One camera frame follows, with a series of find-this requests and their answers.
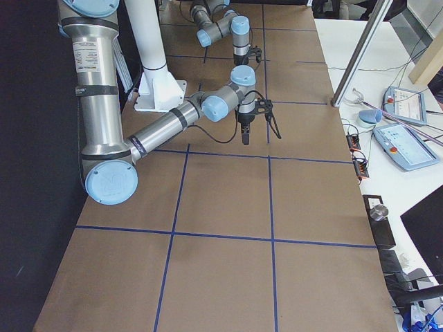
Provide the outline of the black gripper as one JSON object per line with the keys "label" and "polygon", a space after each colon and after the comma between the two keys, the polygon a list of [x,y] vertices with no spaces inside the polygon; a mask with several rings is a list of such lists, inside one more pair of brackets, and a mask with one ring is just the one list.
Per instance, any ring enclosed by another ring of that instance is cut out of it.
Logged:
{"label": "black gripper", "polygon": [[248,55],[233,55],[234,65],[240,66],[240,65],[248,65],[249,58]]}
{"label": "black gripper", "polygon": [[248,113],[237,112],[237,121],[241,124],[242,143],[249,145],[250,143],[250,123],[254,121],[255,113],[253,111]]}

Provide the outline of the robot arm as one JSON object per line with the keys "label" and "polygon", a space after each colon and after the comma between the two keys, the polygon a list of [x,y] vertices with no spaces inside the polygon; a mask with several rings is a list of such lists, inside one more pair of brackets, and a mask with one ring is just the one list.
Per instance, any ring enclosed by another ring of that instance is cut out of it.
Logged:
{"label": "robot arm", "polygon": [[250,23],[246,16],[229,9],[230,1],[193,1],[190,17],[197,25],[197,39],[207,48],[231,35],[233,59],[236,66],[247,65],[251,44]]}
{"label": "robot arm", "polygon": [[73,45],[80,101],[87,139],[80,154],[88,195],[103,205],[116,205],[136,191],[136,162],[202,117],[216,122],[232,110],[251,115],[255,106],[255,71],[247,17],[227,1],[194,1],[190,7],[203,47],[223,37],[233,38],[234,69],[227,84],[186,97],[187,84],[168,69],[156,5],[153,1],[125,4],[141,59],[142,75],[135,109],[158,112],[159,119],[124,137],[119,107],[117,1],[59,1],[60,31]]}

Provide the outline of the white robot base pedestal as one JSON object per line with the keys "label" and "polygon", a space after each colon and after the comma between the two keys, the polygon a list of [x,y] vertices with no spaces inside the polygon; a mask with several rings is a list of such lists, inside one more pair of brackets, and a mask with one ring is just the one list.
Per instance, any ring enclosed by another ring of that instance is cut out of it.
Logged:
{"label": "white robot base pedestal", "polygon": [[186,83],[168,70],[155,2],[126,0],[125,6],[143,67],[136,110],[169,111],[183,102]]}

